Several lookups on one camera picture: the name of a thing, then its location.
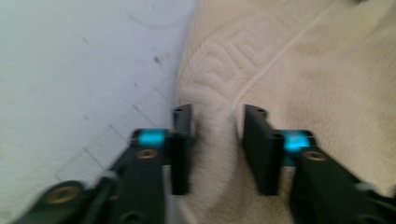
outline white surface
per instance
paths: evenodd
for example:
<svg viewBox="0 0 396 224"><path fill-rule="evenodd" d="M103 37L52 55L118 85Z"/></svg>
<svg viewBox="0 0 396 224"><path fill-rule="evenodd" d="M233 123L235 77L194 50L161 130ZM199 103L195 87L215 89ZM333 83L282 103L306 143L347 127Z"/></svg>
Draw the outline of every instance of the white surface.
<svg viewBox="0 0 396 224"><path fill-rule="evenodd" d="M0 3L0 223L169 127L195 0Z"/></svg>

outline brass screw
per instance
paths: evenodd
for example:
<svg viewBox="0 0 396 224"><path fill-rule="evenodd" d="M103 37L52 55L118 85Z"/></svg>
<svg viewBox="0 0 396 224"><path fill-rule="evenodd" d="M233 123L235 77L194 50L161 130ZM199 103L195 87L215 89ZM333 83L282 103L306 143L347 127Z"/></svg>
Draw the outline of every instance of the brass screw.
<svg viewBox="0 0 396 224"><path fill-rule="evenodd" d="M320 152L316 152L316 151L304 151L303 155L311 160L311 161L326 161L327 157Z"/></svg>
<svg viewBox="0 0 396 224"><path fill-rule="evenodd" d="M49 204L67 203L75 199L80 192L79 188L73 186L54 189L46 197L45 202Z"/></svg>
<svg viewBox="0 0 396 224"><path fill-rule="evenodd" d="M140 160L149 160L158 156L158 151L155 149L143 149L136 153L136 157Z"/></svg>

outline blue marking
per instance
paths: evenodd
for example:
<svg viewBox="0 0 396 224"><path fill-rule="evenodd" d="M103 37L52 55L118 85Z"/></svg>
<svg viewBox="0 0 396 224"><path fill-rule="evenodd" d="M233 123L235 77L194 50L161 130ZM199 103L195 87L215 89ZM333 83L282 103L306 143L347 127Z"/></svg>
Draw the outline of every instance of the blue marking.
<svg viewBox="0 0 396 224"><path fill-rule="evenodd" d="M303 147L310 147L308 137L303 131L281 130L285 136L285 166L296 166L295 159L301 153Z"/></svg>
<svg viewBox="0 0 396 224"><path fill-rule="evenodd" d="M144 129L139 134L137 144L141 147L164 147L165 129Z"/></svg>

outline cloth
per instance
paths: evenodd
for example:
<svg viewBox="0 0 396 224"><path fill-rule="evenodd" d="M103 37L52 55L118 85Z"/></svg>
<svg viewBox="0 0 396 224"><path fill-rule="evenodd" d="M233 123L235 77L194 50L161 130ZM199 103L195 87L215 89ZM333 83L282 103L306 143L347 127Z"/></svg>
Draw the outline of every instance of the cloth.
<svg viewBox="0 0 396 224"><path fill-rule="evenodd" d="M243 104L276 129L312 131L321 148L390 194L396 183L396 3L203 0L178 77L193 104L191 224L292 223L287 199L260 196L240 147Z"/></svg>

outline beige towel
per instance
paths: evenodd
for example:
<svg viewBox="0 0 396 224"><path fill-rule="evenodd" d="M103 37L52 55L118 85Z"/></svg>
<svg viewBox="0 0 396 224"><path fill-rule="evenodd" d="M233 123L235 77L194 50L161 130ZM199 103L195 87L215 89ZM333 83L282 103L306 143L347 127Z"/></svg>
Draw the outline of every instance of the beige towel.
<svg viewBox="0 0 396 224"><path fill-rule="evenodd" d="M243 104L321 147L389 194L396 184L396 3L205 0L185 49L178 103L193 104L192 223L292 223L281 197L257 193L240 149Z"/></svg>

